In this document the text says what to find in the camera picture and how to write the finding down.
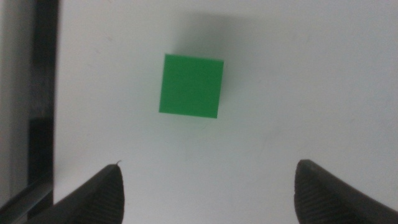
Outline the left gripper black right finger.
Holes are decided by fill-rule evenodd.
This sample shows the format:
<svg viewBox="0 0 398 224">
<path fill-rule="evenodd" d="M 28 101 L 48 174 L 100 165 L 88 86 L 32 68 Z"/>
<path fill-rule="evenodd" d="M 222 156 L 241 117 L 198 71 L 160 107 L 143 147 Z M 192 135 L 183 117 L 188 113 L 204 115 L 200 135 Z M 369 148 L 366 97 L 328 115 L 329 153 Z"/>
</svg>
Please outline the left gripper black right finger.
<svg viewBox="0 0 398 224">
<path fill-rule="evenodd" d="M 309 159 L 298 162 L 294 207 L 299 223 L 397 224 L 397 211 L 358 191 Z"/>
</svg>

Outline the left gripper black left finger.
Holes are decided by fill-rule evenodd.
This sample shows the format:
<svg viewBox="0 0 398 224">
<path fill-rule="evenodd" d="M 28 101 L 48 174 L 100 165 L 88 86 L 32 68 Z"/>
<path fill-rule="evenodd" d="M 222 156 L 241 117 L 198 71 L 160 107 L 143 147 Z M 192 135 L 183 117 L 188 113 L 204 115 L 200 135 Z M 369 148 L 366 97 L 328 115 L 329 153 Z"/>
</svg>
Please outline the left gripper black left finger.
<svg viewBox="0 0 398 224">
<path fill-rule="evenodd" d="M 110 164 L 54 206 L 28 222 L 31 224 L 121 224 L 123 218 L 123 176 L 117 164 Z"/>
</svg>

